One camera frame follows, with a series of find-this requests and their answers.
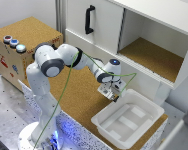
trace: cardboard box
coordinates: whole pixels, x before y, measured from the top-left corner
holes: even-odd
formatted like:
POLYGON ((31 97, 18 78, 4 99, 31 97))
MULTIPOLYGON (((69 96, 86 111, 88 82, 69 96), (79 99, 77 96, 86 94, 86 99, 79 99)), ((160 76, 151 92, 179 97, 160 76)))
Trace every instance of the cardboard box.
POLYGON ((35 48, 38 44, 48 42, 58 47, 63 43, 63 35, 34 17, 26 18, 6 27, 0 28, 0 74, 22 91, 18 79, 27 78, 26 68, 34 60, 35 48), (26 46, 27 51, 17 53, 16 49, 4 44, 3 37, 11 35, 26 46))

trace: cork surface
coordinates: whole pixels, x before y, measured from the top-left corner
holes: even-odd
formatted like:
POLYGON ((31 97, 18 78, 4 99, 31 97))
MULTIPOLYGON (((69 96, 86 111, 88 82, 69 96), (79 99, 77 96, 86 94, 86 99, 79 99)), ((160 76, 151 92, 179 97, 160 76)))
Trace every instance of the cork surface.
POLYGON ((119 53, 172 82, 175 82, 184 60, 143 38, 137 39, 119 53))
MULTIPOLYGON (((68 73, 69 68, 65 67, 57 77, 49 78, 51 93, 57 100, 65 86, 68 73)), ((110 100, 97 91, 99 85, 100 84, 87 67, 82 70, 73 69, 64 96, 60 101, 60 106, 67 114, 90 132, 111 146, 114 150, 117 150, 115 146, 99 134, 97 127, 91 122, 93 116, 111 103, 110 100)), ((139 150, 166 119, 167 115, 164 114, 130 150, 139 150)))
POLYGON ((62 34, 34 17, 29 17, 6 27, 0 28, 0 41, 3 37, 11 35, 26 46, 27 51, 32 50, 42 42, 48 42, 62 34))

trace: green cable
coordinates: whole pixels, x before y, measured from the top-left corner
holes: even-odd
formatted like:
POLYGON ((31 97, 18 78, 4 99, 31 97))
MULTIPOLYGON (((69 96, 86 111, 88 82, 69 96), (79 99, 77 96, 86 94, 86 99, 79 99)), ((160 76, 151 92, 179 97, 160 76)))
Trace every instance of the green cable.
MULTIPOLYGON (((73 57, 72 65, 71 65, 71 67, 70 67, 70 71, 69 71, 68 78, 67 78, 65 87, 64 87, 64 89, 63 89, 63 92, 62 92, 62 94, 61 94, 61 96, 60 96, 60 98, 59 98, 59 100, 58 100, 58 102, 57 102, 57 104, 56 104, 56 107, 55 107, 55 109, 54 109, 54 111, 53 111, 53 113, 52 113, 50 119, 48 120, 48 122, 47 122, 47 124, 45 125, 44 129, 42 130, 41 134, 39 135, 39 137, 38 137, 38 139, 37 139, 37 141, 36 141, 36 144, 35 144, 35 146, 34 146, 34 149, 36 148, 36 145, 38 144, 38 142, 39 142, 39 140, 40 140, 40 138, 41 138, 43 132, 45 131, 45 129, 47 128, 48 124, 49 124, 50 121, 52 120, 52 117, 54 116, 54 114, 55 114, 55 112, 56 112, 56 109, 57 109, 57 107, 58 107, 58 105, 59 105, 59 102, 61 101, 61 99, 62 99, 62 97, 63 97, 63 94, 64 94, 64 92, 65 92, 65 90, 66 90, 66 87, 67 87, 67 85, 68 85, 68 82, 69 82, 69 78, 70 78, 70 74, 71 74, 71 70, 72 70, 73 63, 74 63, 75 59, 77 58, 78 53, 79 53, 79 52, 77 52, 77 53, 75 54, 75 56, 73 57)), ((95 65, 97 65, 102 71, 106 72, 107 74, 110 74, 110 75, 112 75, 112 76, 120 76, 120 77, 133 75, 133 77, 132 77, 132 78, 128 81, 128 83, 124 86, 124 88, 123 88, 122 91, 120 92, 119 96, 122 94, 122 92, 123 92, 124 89, 127 87, 127 85, 128 85, 128 84, 134 79, 134 77, 136 76, 136 73, 127 74, 127 75, 115 75, 115 74, 109 73, 109 72, 103 70, 103 69, 92 59, 91 56, 87 55, 86 53, 84 53, 84 54, 85 54, 88 58, 90 58, 90 59, 93 61, 93 63, 94 63, 95 65)))
POLYGON ((47 128, 48 124, 49 124, 50 121, 52 120, 52 117, 54 116, 54 113, 55 113, 55 111, 56 111, 56 109, 57 109, 57 107, 58 107, 58 105, 59 105, 59 102, 60 102, 61 98, 63 97, 63 94, 64 94, 64 92, 65 92, 65 90, 66 90, 67 85, 68 85, 68 81, 69 81, 69 78, 70 78, 70 73, 71 73, 71 70, 72 70, 73 63, 74 63, 75 59, 77 58, 78 53, 79 53, 79 52, 77 52, 77 53, 75 54, 75 56, 73 57, 72 65, 71 65, 71 67, 70 67, 70 71, 69 71, 68 78, 67 78, 65 87, 64 87, 64 89, 63 89, 63 92, 62 92, 62 94, 61 94, 61 96, 60 96, 60 98, 59 98, 59 101, 58 101, 57 104, 56 104, 56 107, 55 107, 55 109, 54 109, 54 111, 53 111, 53 113, 52 113, 50 119, 48 120, 48 122, 47 122, 47 124, 45 125, 44 129, 42 130, 41 134, 39 135, 39 138, 37 139, 36 144, 35 144, 35 146, 34 146, 34 149, 36 148, 36 145, 38 144, 38 141, 40 140, 40 138, 41 138, 43 132, 45 131, 45 129, 47 128))

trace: cabinet handle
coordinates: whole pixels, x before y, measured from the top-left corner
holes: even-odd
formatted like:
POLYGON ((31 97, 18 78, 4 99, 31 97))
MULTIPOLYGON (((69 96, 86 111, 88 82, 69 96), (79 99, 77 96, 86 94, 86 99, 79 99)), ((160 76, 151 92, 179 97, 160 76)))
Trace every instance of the cabinet handle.
POLYGON ((92 28, 90 28, 90 12, 92 10, 95 10, 95 7, 92 5, 90 5, 90 8, 86 10, 86 24, 85 24, 86 34, 90 34, 94 31, 92 28))

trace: white robotic arm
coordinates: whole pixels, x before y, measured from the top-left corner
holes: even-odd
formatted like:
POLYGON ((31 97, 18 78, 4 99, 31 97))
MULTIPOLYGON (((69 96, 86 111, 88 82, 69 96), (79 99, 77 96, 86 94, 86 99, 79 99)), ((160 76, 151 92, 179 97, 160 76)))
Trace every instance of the white robotic arm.
MULTIPOLYGON (((43 132, 43 135, 40 137, 39 142, 36 143, 39 135, 51 117, 55 105, 57 104, 56 99, 50 93, 48 77, 57 76, 65 65, 71 67, 72 63, 72 67, 77 70, 88 66, 96 80, 99 83, 102 83, 98 88, 98 91, 108 99, 113 100, 115 94, 119 94, 125 86, 125 82, 120 76, 113 76, 113 74, 120 75, 121 73, 120 62, 116 59, 111 59, 106 65, 104 65, 100 59, 91 59, 79 48, 68 44, 62 44, 57 50, 54 50, 48 43, 39 44, 35 50, 35 62, 30 64, 26 71, 35 101, 42 110, 39 124, 32 132, 31 137, 29 137, 29 141, 32 141, 32 145, 38 145, 37 149, 44 149, 44 145, 50 145, 50 139, 52 139, 52 137, 55 136, 55 132, 57 132, 55 116, 61 111, 60 107, 56 109, 53 118, 43 132)), ((61 148, 61 141, 58 139, 57 146, 54 146, 53 149, 61 148)))

